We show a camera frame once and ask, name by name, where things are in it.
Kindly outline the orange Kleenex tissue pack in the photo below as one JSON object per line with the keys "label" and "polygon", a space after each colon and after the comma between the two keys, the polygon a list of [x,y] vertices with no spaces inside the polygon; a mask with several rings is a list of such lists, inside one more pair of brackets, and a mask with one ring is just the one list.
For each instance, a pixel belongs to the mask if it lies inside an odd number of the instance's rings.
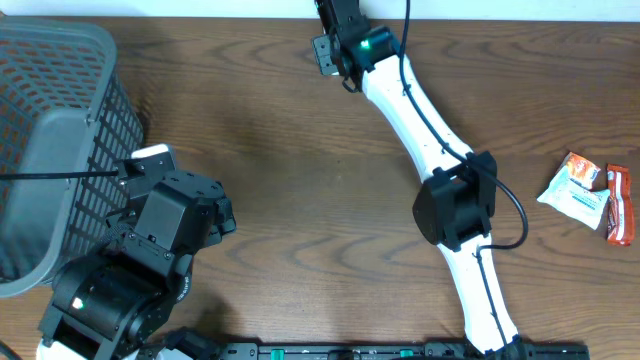
{"label": "orange Kleenex tissue pack", "polygon": [[593,189],[593,184],[601,171],[595,163],[574,152],[566,155],[560,169],[566,169],[569,178],[587,190]]}

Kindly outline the teal wet wipes pack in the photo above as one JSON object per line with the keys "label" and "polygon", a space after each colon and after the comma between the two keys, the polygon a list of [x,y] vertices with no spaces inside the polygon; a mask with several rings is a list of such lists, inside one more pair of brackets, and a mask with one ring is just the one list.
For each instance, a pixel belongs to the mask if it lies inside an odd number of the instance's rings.
{"label": "teal wet wipes pack", "polygon": [[583,188],[571,179],[569,169],[562,167],[537,201],[596,230],[609,196],[608,189],[592,192]]}

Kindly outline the red Top snack bar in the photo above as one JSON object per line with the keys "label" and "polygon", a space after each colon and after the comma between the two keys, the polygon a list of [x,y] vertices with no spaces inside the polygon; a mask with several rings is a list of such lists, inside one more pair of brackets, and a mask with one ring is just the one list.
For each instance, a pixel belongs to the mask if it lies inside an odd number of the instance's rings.
{"label": "red Top snack bar", "polygon": [[635,238],[635,216],[631,201],[632,179],[627,167],[607,165],[610,191],[607,216],[607,242],[628,247]]}

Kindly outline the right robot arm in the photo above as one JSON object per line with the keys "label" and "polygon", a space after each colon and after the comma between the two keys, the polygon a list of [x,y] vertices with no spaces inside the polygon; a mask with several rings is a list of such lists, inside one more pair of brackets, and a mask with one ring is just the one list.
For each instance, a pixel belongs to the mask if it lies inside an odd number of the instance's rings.
{"label": "right robot arm", "polygon": [[475,153],[447,125],[421,88],[405,36],[375,27],[357,1],[318,0],[323,27],[312,41],[324,76],[339,76],[386,118],[408,152],[421,187],[412,214],[445,258],[461,303],[464,333],[477,354],[503,358],[519,332],[497,279],[491,219],[502,183],[488,153]]}

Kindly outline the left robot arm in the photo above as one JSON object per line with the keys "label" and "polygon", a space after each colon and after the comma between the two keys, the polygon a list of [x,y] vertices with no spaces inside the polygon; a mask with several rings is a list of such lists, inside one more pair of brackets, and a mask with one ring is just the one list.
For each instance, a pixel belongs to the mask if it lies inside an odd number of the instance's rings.
{"label": "left robot arm", "polygon": [[101,243],[55,275],[37,358],[136,354],[188,294],[196,253],[235,231],[220,182],[179,170],[141,179]]}

